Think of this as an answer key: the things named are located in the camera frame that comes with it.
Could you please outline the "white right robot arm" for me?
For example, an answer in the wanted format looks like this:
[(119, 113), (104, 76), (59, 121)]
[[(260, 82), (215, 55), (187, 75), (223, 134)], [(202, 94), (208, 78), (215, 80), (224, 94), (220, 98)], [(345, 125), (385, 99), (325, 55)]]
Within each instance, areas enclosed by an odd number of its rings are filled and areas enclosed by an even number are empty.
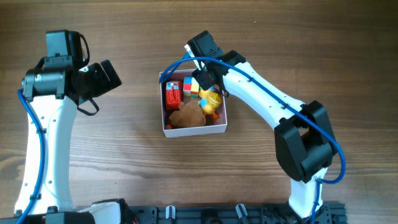
[(197, 66), (192, 75), (204, 89), (217, 85), (238, 97), (274, 130), (277, 161), (290, 177), (289, 206), (302, 220), (313, 221), (323, 205), (322, 178), (338, 152), (326, 108), (280, 91), (242, 55), (223, 52), (207, 30), (190, 39), (185, 50)]

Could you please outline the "brown plush capybara with orange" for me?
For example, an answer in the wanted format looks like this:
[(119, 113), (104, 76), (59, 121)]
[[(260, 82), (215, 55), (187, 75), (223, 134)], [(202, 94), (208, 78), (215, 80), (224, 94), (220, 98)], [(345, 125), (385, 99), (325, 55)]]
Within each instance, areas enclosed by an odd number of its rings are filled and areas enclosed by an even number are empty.
[(168, 110), (165, 116), (166, 129), (195, 128), (205, 124), (206, 118), (197, 100), (181, 102), (176, 110)]

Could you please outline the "yellow round plastic wheel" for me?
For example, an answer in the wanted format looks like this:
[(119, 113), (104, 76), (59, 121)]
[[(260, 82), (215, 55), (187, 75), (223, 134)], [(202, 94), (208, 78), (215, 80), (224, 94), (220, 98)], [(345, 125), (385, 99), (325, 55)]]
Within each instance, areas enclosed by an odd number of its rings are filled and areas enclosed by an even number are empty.
[(210, 91), (206, 96), (206, 101), (211, 107), (218, 108), (222, 103), (222, 97), (217, 92)]

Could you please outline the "white cardboard box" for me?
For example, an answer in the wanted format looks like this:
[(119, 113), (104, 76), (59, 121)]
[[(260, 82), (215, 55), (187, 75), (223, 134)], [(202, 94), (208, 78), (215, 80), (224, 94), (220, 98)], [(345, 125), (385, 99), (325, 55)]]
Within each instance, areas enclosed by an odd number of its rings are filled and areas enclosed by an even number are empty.
[[(176, 70), (170, 76), (169, 80), (178, 80), (183, 82), (184, 77), (191, 76), (192, 72), (195, 69), (190, 70)], [(165, 99), (165, 89), (166, 84), (160, 84), (160, 93), (161, 93), (161, 112), (162, 112), (162, 130), (167, 138), (176, 138), (183, 136), (194, 136), (201, 134), (215, 134), (215, 133), (224, 133), (226, 131), (226, 127), (228, 124), (227, 112), (226, 112), (226, 103), (225, 97), (221, 96), (221, 104), (216, 109), (216, 113), (219, 116), (218, 119), (214, 120), (213, 118), (206, 116), (206, 124), (204, 126), (192, 127), (192, 128), (172, 128), (167, 129), (166, 125), (169, 123), (169, 116), (172, 111), (166, 110), (166, 99)], [(192, 98), (192, 97), (183, 97), (183, 102), (186, 104), (189, 101), (200, 101), (201, 98)]]

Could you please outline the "colourful two-by-two puzzle cube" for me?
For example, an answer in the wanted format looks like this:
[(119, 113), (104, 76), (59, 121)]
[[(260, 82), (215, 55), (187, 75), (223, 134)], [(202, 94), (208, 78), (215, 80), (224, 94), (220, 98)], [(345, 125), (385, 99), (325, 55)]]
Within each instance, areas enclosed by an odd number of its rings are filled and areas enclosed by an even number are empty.
[(193, 78), (186, 76), (183, 80), (183, 95), (186, 97), (198, 98), (200, 86), (198, 82)]

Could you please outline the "red toy truck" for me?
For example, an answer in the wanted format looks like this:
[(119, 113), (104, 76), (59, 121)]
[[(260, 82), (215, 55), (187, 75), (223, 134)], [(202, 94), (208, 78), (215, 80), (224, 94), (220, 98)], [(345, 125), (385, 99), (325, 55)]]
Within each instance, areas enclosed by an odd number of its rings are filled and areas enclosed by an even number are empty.
[(182, 102), (182, 84), (181, 81), (172, 80), (165, 86), (165, 107), (167, 110), (178, 110)]

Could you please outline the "yellow duck toy blue hat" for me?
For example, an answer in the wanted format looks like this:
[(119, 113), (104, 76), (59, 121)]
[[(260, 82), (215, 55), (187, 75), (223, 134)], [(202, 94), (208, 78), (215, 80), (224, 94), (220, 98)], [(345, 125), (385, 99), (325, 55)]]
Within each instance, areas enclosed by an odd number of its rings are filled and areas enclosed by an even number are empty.
[(217, 92), (217, 90), (214, 87), (209, 88), (208, 90), (200, 89), (199, 90), (199, 97), (201, 98), (199, 105), (201, 106), (202, 112), (205, 116), (212, 116), (213, 119), (218, 119), (219, 115), (216, 112), (218, 108), (213, 108), (211, 107), (207, 101), (206, 101), (206, 96), (210, 91)]

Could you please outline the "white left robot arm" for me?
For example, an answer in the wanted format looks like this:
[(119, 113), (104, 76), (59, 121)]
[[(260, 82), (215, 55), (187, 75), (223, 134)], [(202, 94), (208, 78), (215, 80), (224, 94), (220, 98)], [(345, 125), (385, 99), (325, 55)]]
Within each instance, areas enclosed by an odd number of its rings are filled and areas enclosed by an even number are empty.
[(27, 155), (14, 214), (2, 222), (133, 223), (133, 212), (121, 198), (74, 209), (69, 183), (71, 135), (81, 105), (121, 80), (110, 61), (90, 63), (81, 33), (54, 30), (45, 37), (46, 56), (26, 72), (17, 92), (28, 115)]

